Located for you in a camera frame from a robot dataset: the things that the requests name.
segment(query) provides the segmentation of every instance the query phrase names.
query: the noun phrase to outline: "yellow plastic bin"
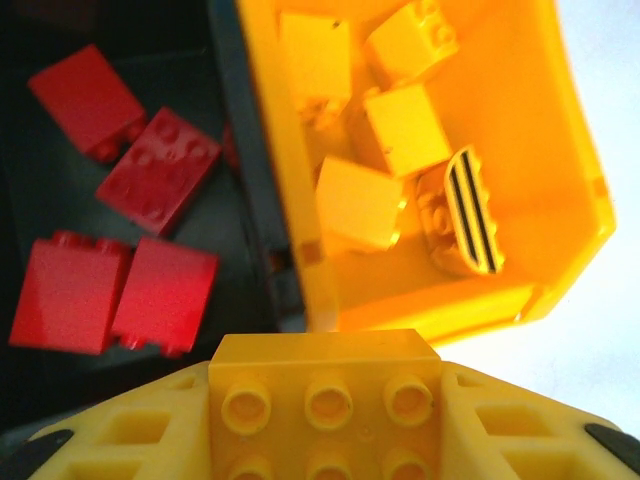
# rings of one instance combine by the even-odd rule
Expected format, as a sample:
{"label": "yellow plastic bin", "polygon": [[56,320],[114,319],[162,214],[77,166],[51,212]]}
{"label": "yellow plastic bin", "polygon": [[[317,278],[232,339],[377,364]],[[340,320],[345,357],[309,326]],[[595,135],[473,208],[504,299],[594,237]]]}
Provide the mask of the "yellow plastic bin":
{"label": "yellow plastic bin", "polygon": [[356,152],[343,118],[317,129],[297,114],[280,16],[348,22],[350,102],[358,102],[379,86],[363,44],[406,3],[237,0],[308,329],[415,328],[430,341],[446,341],[543,317],[615,228],[551,0],[442,0],[459,50],[424,82],[452,151],[473,144],[482,160],[506,258],[499,274],[438,270],[413,195],[399,218],[400,239],[387,251],[354,253],[321,228],[314,196],[319,165],[328,155],[355,160]]}

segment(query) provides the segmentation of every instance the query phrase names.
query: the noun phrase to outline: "yellow lego brick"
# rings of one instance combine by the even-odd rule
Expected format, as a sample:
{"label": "yellow lego brick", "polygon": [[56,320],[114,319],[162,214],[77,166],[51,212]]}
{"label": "yellow lego brick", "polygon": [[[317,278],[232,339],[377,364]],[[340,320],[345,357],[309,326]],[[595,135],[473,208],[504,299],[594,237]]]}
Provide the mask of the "yellow lego brick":
{"label": "yellow lego brick", "polygon": [[504,265],[479,172],[479,158],[465,147],[418,180],[416,200],[431,257],[449,272],[495,274]]}
{"label": "yellow lego brick", "polygon": [[386,86],[422,80],[458,51],[456,33],[437,2],[417,0],[400,8],[364,45],[365,54]]}
{"label": "yellow lego brick", "polygon": [[31,480],[193,480],[211,477],[206,363],[51,425],[71,439]]}
{"label": "yellow lego brick", "polygon": [[406,205],[403,184],[373,169],[325,158],[316,188],[322,226],[362,249],[386,250],[398,241],[398,214]]}
{"label": "yellow lego brick", "polygon": [[451,147],[421,85],[369,92],[348,121],[360,160],[393,177],[409,177],[451,157]]}
{"label": "yellow lego brick", "polygon": [[587,432],[610,422],[443,362],[441,480],[633,480]]}
{"label": "yellow lego brick", "polygon": [[209,365],[213,478],[431,479],[439,378],[413,330],[227,335]]}
{"label": "yellow lego brick", "polygon": [[280,42],[296,110],[318,130],[330,126],[351,98],[349,23],[283,13]]}

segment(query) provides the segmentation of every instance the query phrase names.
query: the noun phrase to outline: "black stripe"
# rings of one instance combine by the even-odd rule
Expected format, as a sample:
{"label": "black stripe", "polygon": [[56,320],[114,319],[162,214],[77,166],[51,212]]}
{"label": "black stripe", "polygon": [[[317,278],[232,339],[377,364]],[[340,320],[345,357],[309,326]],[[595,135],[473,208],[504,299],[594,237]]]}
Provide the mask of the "black stripe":
{"label": "black stripe", "polygon": [[482,234],[482,243],[484,244],[485,255],[487,256],[487,263],[489,264],[489,270],[492,273],[496,272],[496,262],[491,253],[491,245],[489,244],[489,234],[487,233],[487,226],[482,216],[482,209],[480,208],[480,200],[478,199],[478,192],[476,190],[476,184],[473,181],[471,173],[471,164],[469,162],[469,155],[467,152],[462,152],[462,161],[464,162],[464,171],[467,175],[467,183],[471,187],[471,196],[473,197],[473,206],[476,209],[476,216],[478,217],[478,223],[480,224],[480,233]]}
{"label": "black stripe", "polygon": [[467,218],[467,212],[464,208],[464,202],[462,201],[462,192],[460,191],[460,182],[458,182],[458,174],[456,173],[455,165],[451,169],[451,182],[453,183],[453,189],[456,191],[456,202],[458,203],[458,210],[460,210],[460,216],[462,217],[462,225],[464,227],[464,234],[467,237],[469,254],[477,264],[478,254],[476,253],[476,247],[473,244],[473,237],[471,236],[471,229],[469,228],[469,219]]}

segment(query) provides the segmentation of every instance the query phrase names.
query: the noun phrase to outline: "red duplo brick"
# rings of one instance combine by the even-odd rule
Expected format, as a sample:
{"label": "red duplo brick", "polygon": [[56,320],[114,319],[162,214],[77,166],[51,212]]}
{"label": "red duplo brick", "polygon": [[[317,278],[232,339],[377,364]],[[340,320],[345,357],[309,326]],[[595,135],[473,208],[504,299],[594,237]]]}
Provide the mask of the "red duplo brick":
{"label": "red duplo brick", "polygon": [[31,250],[9,343],[102,353],[131,264],[115,240],[57,232]]}
{"label": "red duplo brick", "polygon": [[167,234],[211,173],[220,150],[215,141],[163,108],[96,196],[150,232]]}
{"label": "red duplo brick", "polygon": [[151,343],[166,356],[191,351],[217,270],[216,255],[143,237],[112,335],[130,349]]}
{"label": "red duplo brick", "polygon": [[144,109],[95,45],[34,75],[28,85],[75,147],[98,162],[115,160],[144,130]]}

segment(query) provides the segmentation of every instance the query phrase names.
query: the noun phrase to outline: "white background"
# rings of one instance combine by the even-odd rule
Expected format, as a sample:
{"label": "white background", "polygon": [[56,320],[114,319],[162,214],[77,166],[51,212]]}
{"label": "white background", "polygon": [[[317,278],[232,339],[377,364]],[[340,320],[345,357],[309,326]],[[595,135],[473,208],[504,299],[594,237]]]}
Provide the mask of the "white background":
{"label": "white background", "polygon": [[438,352],[640,438],[640,1],[557,6],[617,231],[547,318]]}

